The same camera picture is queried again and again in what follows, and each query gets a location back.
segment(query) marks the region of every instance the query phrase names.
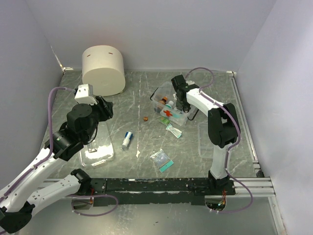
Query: clear plastic box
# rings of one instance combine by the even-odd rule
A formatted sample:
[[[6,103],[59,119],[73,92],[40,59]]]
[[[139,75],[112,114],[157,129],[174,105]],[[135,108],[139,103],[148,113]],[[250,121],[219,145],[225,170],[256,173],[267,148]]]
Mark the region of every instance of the clear plastic box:
[[[95,140],[79,151],[80,163],[84,168],[89,169],[98,167],[113,159],[113,146],[107,124],[100,122]]]
[[[178,124],[179,126],[183,126],[187,118],[194,113],[195,107],[191,105],[190,111],[188,113],[184,113],[181,110],[175,110],[176,107],[176,92],[171,82],[164,82],[159,88],[155,91],[154,95],[152,96],[152,104],[153,109],[157,113],[166,112],[170,116],[163,115],[164,117],[168,118],[170,121]],[[159,101],[163,98],[167,97],[167,103],[169,101],[173,101],[173,108],[169,108],[166,105],[159,103]]]
[[[213,158],[213,147],[209,134],[207,122],[198,124],[198,142],[199,142],[199,155],[202,158]]]

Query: robotic arm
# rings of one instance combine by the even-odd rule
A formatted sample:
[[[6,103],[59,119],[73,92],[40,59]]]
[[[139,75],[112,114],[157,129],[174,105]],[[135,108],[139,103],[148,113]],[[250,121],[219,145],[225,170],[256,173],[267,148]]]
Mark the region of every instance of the robotic arm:
[[[214,144],[213,163],[209,171],[209,178],[211,178],[216,188],[221,187],[229,180],[229,176],[225,171],[225,165],[229,163],[225,162],[226,152],[228,147],[236,142],[238,133],[228,115],[215,103],[226,108],[238,124],[235,107],[231,103],[223,104],[213,98],[211,98],[213,103],[210,102],[200,95],[199,86],[195,84],[188,85],[183,75],[172,78],[172,84],[177,93],[177,109],[186,112],[190,110],[190,105],[194,105],[208,117],[208,134]]]
[[[23,228],[40,210],[70,194],[84,195],[89,190],[91,178],[81,169],[71,172],[66,178],[37,190],[38,186],[84,145],[92,141],[98,123],[113,116],[113,104],[101,96],[93,96],[92,86],[80,85],[76,91],[78,102],[67,114],[67,122],[53,134],[53,153],[49,141],[34,161],[10,184],[0,190],[0,226],[8,233]]]

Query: wall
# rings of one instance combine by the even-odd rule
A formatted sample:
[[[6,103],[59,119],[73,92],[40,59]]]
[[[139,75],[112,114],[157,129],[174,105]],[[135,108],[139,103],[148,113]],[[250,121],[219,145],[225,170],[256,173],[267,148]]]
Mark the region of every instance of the wall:
[[[275,0],[26,0],[61,63],[85,49],[118,48],[128,69],[234,70]]]
[[[50,45],[23,0],[0,1],[0,188],[38,154],[47,98],[62,76]]]
[[[313,1],[278,0],[238,71],[253,141],[290,235],[312,234]]]

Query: red cross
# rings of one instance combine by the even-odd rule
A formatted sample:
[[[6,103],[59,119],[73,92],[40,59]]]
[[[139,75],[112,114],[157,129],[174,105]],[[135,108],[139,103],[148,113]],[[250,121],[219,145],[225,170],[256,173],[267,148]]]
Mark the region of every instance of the red cross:
[[[171,112],[170,111],[168,111],[168,110],[166,110],[166,111],[163,111],[168,117],[169,116],[173,116],[173,114],[171,114]]]

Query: marble table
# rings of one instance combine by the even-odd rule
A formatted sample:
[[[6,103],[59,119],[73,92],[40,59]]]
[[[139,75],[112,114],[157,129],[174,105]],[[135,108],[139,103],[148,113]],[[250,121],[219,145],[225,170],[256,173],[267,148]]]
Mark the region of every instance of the marble table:
[[[126,87],[121,94],[107,96],[105,100],[113,102],[113,118],[106,122],[110,133],[115,159],[101,167],[84,169],[92,178],[171,178],[171,177],[206,177],[212,165],[212,159],[202,159],[198,153],[198,124],[207,121],[199,112],[193,121],[185,126],[174,127],[182,131],[177,139],[165,130],[154,112],[150,95],[165,81],[186,71],[127,71]],[[223,103],[233,103],[237,108],[241,127],[242,141],[232,152],[230,172],[235,177],[256,177],[253,168],[253,156],[248,140],[248,133],[243,126],[242,110],[235,95],[234,82],[227,73],[216,72],[216,80],[210,88],[204,90],[208,95]],[[207,84],[211,79],[209,73],[198,71],[192,73],[189,80],[197,85]],[[81,71],[66,71],[61,86],[77,88],[82,83]],[[73,94],[58,91],[52,112],[53,131],[58,130],[66,120],[66,114],[76,104]],[[127,151],[121,149],[125,133],[132,130],[134,139]],[[44,141],[48,140],[48,129]],[[154,152],[163,149],[173,160],[174,165],[161,173],[149,158]],[[82,168],[76,154],[68,164],[57,169],[49,178],[64,178],[73,169]]]

